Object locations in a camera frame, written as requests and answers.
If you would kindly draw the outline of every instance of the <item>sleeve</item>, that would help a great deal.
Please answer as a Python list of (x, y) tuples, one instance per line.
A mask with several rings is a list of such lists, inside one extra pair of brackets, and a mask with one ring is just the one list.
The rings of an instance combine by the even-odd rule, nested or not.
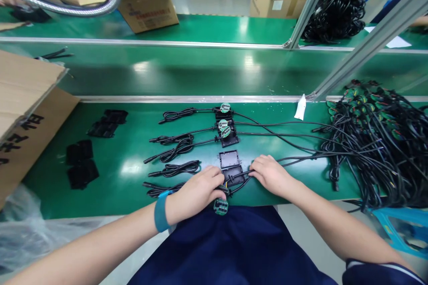
[(427, 285), (409, 269), (395, 264), (372, 264), (349, 259), (342, 276), (343, 285)]

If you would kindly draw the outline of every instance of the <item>wrist strap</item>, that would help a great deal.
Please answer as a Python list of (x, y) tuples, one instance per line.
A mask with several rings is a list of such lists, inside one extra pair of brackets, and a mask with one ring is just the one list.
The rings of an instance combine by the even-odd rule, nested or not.
[(168, 225), (165, 213), (166, 196), (172, 194), (173, 191), (165, 191), (159, 195), (155, 205), (155, 225), (159, 233), (166, 231), (171, 226)]

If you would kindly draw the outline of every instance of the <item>flexible metal hose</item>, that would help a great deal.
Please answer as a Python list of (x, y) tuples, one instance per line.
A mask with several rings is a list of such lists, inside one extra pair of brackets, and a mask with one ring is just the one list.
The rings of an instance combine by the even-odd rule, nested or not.
[(23, 0), (29, 4), (38, 6), (42, 9), (69, 16), (101, 16), (109, 14), (117, 9), (121, 0), (106, 0), (103, 4), (96, 7), (84, 8), (71, 5), (57, 5), (45, 0)]

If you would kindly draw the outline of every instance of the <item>clear plastic bag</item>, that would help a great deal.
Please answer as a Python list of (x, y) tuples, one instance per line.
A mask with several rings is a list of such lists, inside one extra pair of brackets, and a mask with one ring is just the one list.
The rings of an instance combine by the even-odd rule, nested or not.
[(105, 217), (44, 220), (40, 200), (22, 184), (6, 199), (3, 216), (0, 266), (9, 271), (21, 269), (106, 223)]

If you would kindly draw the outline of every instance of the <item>left hand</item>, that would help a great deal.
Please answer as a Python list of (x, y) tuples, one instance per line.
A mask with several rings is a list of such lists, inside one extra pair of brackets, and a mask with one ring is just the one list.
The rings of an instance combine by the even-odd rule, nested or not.
[(165, 203), (169, 225), (198, 214), (216, 198), (226, 199), (224, 192), (214, 190), (223, 184), (224, 175), (218, 167), (208, 166), (190, 178), (176, 193), (169, 195)]

